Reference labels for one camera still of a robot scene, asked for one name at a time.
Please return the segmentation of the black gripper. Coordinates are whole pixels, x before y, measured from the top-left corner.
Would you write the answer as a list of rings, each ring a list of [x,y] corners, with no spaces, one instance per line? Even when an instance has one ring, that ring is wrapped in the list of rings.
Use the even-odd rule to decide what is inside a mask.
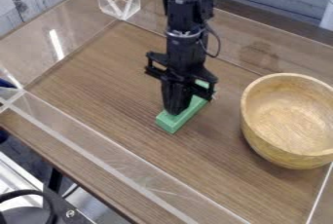
[[[206,58],[214,57],[207,51],[207,45],[206,31],[191,35],[169,32],[166,52],[146,54],[148,59],[146,73],[162,82],[165,110],[170,115],[179,115],[187,109],[194,97],[206,101],[213,100],[218,79],[206,68]],[[206,87],[191,85],[195,80],[203,80],[210,84]]]

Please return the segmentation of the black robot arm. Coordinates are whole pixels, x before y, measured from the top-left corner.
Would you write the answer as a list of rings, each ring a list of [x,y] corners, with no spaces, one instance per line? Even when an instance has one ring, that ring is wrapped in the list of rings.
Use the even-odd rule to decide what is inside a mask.
[[[207,21],[214,17],[214,0],[163,0],[166,11],[166,53],[147,53],[146,73],[162,81],[165,110],[179,115],[193,96],[211,100],[218,78],[206,68]]]

